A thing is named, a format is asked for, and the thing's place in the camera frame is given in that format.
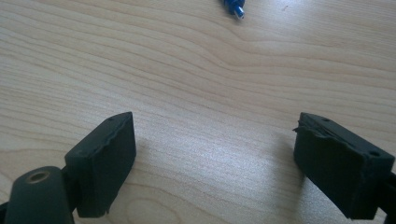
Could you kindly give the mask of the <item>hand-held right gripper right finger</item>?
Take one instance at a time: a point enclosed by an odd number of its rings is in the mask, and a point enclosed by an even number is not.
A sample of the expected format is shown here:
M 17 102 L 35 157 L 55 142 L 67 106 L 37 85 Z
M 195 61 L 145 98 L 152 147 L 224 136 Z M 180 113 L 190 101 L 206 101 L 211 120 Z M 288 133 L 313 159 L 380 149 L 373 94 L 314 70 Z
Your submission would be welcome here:
M 395 218 L 394 156 L 322 116 L 302 113 L 294 131 L 296 164 L 344 216 Z

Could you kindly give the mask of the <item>blue pen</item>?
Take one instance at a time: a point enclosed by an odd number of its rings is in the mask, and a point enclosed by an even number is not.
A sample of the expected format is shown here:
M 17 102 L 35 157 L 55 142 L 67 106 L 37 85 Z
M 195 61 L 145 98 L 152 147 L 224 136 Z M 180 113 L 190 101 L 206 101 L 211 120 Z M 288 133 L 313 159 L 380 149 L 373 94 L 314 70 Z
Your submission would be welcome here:
M 242 20 L 245 17 L 245 2 L 246 0 L 222 0 L 222 3 L 228 13 L 234 15 L 238 20 Z

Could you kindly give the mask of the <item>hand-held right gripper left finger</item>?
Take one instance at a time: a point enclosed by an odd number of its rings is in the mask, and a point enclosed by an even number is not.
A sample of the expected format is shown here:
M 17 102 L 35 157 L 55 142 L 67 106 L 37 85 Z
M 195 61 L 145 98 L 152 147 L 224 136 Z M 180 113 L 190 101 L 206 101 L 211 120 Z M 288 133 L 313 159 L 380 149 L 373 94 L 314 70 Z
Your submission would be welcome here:
M 80 217 L 101 217 L 109 211 L 135 156 L 131 112 L 105 119 L 65 155 L 67 176 L 80 193 L 75 205 Z

